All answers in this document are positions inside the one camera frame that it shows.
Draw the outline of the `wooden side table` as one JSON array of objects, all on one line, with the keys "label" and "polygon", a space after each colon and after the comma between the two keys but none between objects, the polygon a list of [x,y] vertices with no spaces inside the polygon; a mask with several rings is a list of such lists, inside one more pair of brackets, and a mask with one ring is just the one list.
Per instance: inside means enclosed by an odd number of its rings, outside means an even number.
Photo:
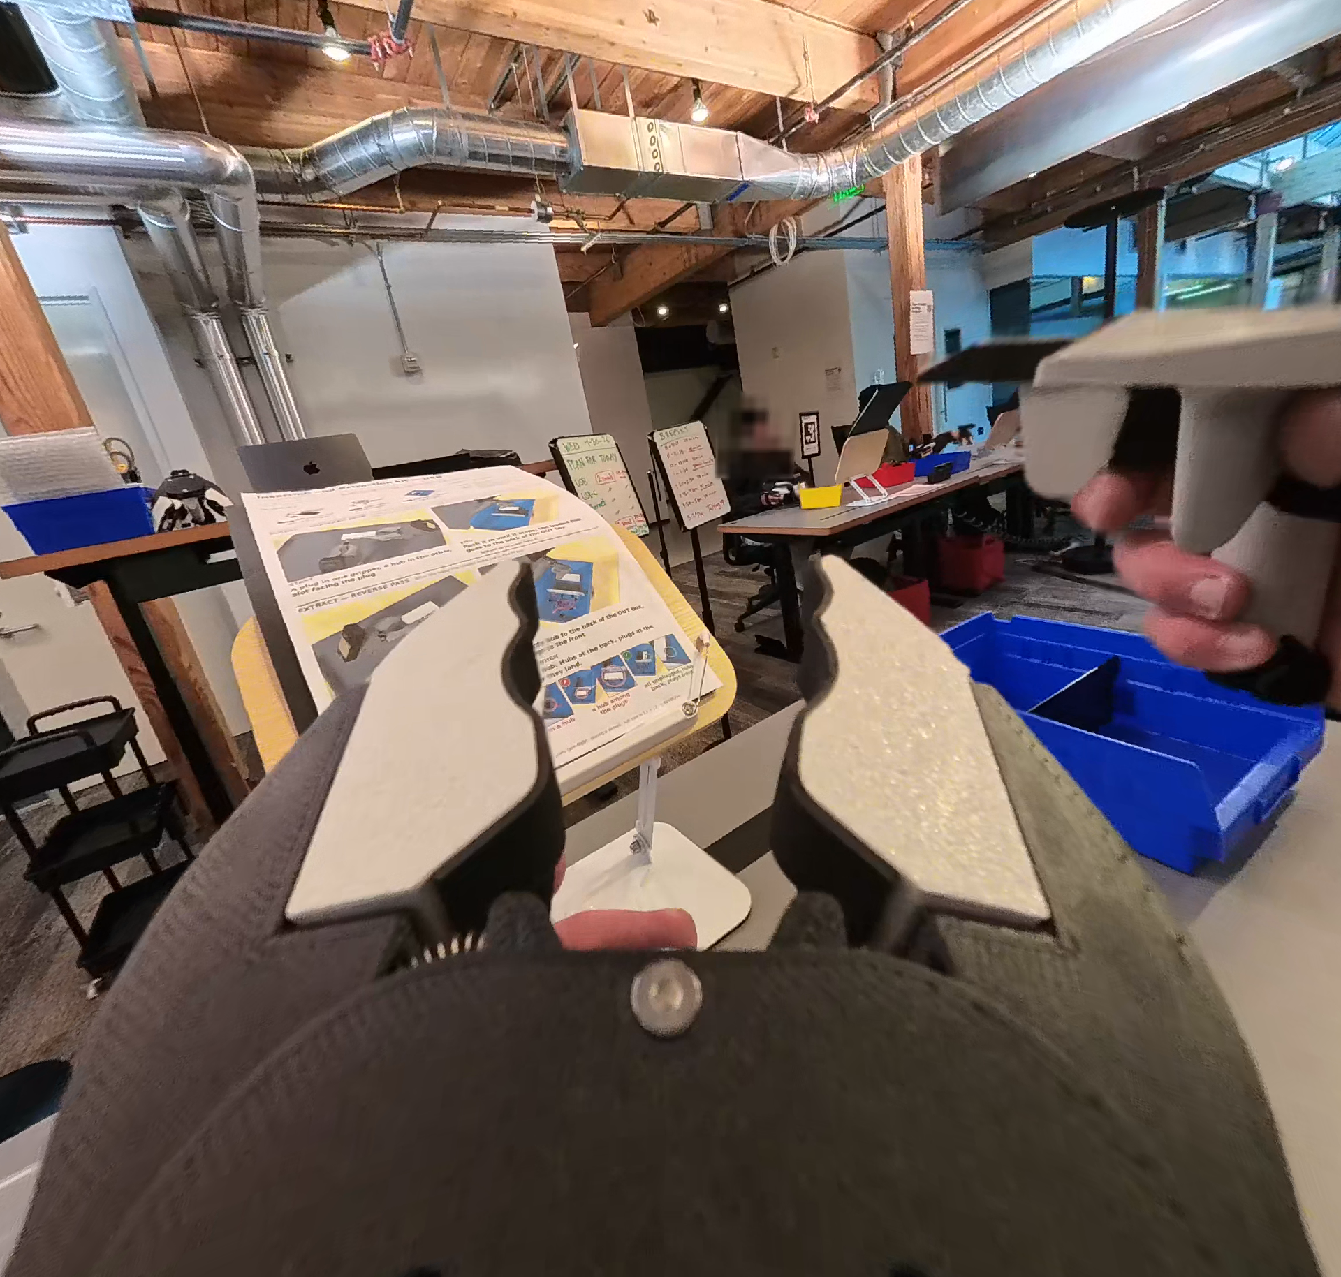
[{"label": "wooden side table", "polygon": [[247,766],[176,601],[242,580],[229,523],[30,554],[4,562],[2,577],[47,577],[93,595],[194,823],[212,836],[249,796]]}]

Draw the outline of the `black cart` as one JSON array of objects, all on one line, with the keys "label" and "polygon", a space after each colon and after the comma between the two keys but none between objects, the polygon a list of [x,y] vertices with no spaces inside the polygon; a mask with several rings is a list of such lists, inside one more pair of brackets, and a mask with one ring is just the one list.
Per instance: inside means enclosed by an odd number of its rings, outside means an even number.
[{"label": "black cart", "polygon": [[83,698],[32,715],[4,744],[2,811],[98,997],[194,860],[177,781],[153,774],[131,707]]}]

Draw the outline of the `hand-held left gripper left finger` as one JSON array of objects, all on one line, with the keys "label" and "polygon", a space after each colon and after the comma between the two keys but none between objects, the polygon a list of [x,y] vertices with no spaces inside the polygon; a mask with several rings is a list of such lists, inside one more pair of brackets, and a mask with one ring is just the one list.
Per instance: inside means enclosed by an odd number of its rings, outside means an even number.
[{"label": "hand-held left gripper left finger", "polygon": [[284,917],[393,917],[415,945],[483,934],[503,897],[544,932],[564,857],[535,661],[533,571],[500,562],[367,683]]}]

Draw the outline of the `grey laptop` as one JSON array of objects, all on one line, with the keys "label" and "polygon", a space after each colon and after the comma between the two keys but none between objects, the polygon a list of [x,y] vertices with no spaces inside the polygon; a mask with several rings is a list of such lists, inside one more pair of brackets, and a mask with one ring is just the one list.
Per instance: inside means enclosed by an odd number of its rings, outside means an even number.
[{"label": "grey laptop", "polygon": [[246,488],[255,494],[321,490],[374,481],[373,464],[354,433],[246,444],[238,448]]}]

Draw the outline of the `wooden desk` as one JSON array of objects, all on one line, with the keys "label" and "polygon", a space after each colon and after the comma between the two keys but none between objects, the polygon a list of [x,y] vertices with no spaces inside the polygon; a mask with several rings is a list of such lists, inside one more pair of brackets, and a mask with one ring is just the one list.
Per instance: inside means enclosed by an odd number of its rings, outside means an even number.
[{"label": "wooden desk", "polygon": [[879,536],[903,531],[933,512],[947,512],[955,497],[966,494],[1010,495],[1028,494],[1023,451],[1006,451],[1001,459],[984,459],[969,470],[942,483],[914,481],[898,486],[888,497],[864,501],[853,490],[844,492],[839,507],[805,510],[798,505],[726,521],[724,536],[743,536],[774,549],[776,582],[782,604],[782,639],[758,636],[758,652],[791,663],[802,661],[804,612],[798,580],[807,573],[815,554],[853,551]]}]

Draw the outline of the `white stack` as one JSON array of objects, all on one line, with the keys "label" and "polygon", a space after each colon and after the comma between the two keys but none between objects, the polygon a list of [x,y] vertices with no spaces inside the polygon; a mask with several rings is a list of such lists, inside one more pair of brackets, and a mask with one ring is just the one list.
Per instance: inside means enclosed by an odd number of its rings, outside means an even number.
[{"label": "white stack", "polygon": [[93,427],[2,437],[2,507],[124,488]]}]

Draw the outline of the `silver air duct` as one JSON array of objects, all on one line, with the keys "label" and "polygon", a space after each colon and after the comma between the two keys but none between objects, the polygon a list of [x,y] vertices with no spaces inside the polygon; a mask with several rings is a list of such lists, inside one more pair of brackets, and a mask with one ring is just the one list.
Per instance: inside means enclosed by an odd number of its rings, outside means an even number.
[{"label": "silver air duct", "polygon": [[269,201],[321,203],[413,167],[559,179],[568,193],[804,201],[949,147],[949,208],[1338,35],[1338,0],[1060,0],[857,142],[818,153],[665,118],[573,109],[562,125],[380,112],[299,147],[242,147]]}]

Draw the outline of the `whiteboard with green writing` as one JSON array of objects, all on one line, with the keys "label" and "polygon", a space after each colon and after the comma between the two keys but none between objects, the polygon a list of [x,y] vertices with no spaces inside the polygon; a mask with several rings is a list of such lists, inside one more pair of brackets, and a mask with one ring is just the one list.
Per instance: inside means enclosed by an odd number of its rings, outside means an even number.
[{"label": "whiteboard with green writing", "polygon": [[634,536],[651,532],[647,512],[619,444],[610,433],[581,433],[549,440],[562,484],[610,525]]}]

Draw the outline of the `whiteboard with red writing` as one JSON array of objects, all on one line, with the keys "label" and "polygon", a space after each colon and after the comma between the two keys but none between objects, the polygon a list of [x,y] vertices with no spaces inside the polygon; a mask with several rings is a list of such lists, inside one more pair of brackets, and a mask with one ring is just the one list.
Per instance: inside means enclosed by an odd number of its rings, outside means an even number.
[{"label": "whiteboard with red writing", "polygon": [[730,514],[730,497],[702,420],[654,429],[649,442],[682,531],[697,531]]}]

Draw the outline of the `person's right hand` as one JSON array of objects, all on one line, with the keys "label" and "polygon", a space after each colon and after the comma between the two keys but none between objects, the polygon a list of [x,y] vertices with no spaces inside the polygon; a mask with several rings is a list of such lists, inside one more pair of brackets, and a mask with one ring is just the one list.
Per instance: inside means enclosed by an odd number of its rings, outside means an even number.
[{"label": "person's right hand", "polygon": [[1106,470],[1073,497],[1076,518],[1113,543],[1122,584],[1148,602],[1144,628],[1167,658],[1216,674],[1264,665],[1277,639],[1244,621],[1249,580],[1178,547],[1157,527],[1167,505],[1168,481],[1150,472]]}]

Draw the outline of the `person's left hand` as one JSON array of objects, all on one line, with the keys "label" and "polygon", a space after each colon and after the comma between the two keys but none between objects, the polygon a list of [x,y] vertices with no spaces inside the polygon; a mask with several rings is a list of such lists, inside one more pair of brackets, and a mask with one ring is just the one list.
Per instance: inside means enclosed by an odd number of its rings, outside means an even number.
[{"label": "person's left hand", "polygon": [[689,912],[583,910],[555,919],[566,951],[697,951],[697,925]]}]

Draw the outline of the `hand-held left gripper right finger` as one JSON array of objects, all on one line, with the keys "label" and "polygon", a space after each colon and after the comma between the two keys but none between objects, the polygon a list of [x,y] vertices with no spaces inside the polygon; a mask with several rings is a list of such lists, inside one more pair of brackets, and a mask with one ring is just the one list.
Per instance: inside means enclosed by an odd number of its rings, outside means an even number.
[{"label": "hand-held left gripper right finger", "polygon": [[859,569],[813,562],[802,709],[772,853],[842,912],[848,943],[907,951],[927,919],[1052,925],[966,665]]}]

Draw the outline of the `printed instruction sheet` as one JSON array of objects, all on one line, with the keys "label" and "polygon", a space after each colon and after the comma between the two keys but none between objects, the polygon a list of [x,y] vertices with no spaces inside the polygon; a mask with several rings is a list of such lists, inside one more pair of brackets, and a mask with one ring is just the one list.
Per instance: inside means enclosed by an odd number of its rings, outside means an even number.
[{"label": "printed instruction sheet", "polygon": [[537,709],[566,798],[726,715],[734,667],[640,542],[518,466],[240,497],[316,711],[500,562],[526,562],[540,624]]}]

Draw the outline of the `silver ceiling ducts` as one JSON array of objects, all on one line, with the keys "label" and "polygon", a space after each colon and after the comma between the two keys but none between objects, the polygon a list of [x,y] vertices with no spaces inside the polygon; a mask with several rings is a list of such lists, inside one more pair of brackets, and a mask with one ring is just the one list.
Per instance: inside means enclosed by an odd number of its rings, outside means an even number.
[{"label": "silver ceiling ducts", "polygon": [[216,396],[244,444],[271,440],[233,350],[220,296],[192,228],[187,193],[214,221],[227,296],[240,317],[282,440],[306,427],[269,322],[255,171],[199,132],[150,129],[113,26],[135,26],[131,0],[4,0],[17,5],[71,120],[4,123],[4,171],[100,186],[131,197],[188,317]]}]

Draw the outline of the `cardboard stand with black panel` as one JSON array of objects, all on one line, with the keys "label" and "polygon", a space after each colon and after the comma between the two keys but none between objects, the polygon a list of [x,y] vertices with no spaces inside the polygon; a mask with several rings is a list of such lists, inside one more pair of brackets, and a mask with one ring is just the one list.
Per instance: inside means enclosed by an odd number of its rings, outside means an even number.
[{"label": "cardboard stand with black panel", "polygon": [[848,427],[835,483],[839,486],[857,484],[872,479],[885,462],[885,449],[890,442],[892,420],[914,383],[874,383],[859,394],[859,411]]}]

